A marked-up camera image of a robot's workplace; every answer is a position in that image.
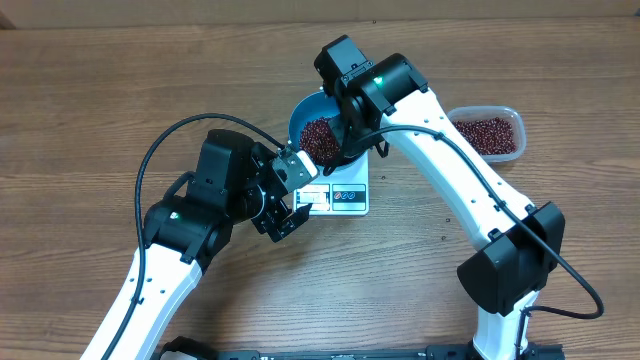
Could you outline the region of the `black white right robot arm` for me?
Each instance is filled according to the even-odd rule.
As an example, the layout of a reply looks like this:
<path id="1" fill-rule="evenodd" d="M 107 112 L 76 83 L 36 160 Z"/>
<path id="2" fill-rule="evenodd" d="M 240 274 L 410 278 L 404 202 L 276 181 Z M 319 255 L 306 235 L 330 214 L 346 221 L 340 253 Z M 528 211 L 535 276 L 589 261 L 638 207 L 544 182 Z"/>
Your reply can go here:
<path id="1" fill-rule="evenodd" d="M 343 35 L 314 61 L 336 100 L 340 151 L 330 164 L 376 148 L 400 150 L 441 195 L 475 254 L 457 276 L 478 306 L 470 358 L 538 359 L 526 339 L 528 313 L 558 262 L 565 219 L 553 203 L 536 207 L 507 184 L 447 118 L 426 78 L 395 53 L 367 59 Z"/>

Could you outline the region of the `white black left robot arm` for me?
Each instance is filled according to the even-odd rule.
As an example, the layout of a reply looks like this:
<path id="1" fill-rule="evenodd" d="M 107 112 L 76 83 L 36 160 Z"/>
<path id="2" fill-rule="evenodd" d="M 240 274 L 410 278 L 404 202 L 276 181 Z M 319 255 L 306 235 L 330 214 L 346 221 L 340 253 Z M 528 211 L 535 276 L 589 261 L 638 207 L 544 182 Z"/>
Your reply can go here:
<path id="1" fill-rule="evenodd" d="M 171 318 L 216 256 L 234 225 L 251 221 L 278 242 L 306 222 L 286 195 L 319 174 L 304 151 L 273 152 L 231 130 L 212 130 L 197 168 L 181 175 L 147 211 L 143 247 L 83 353 L 85 359 L 149 359 Z"/>

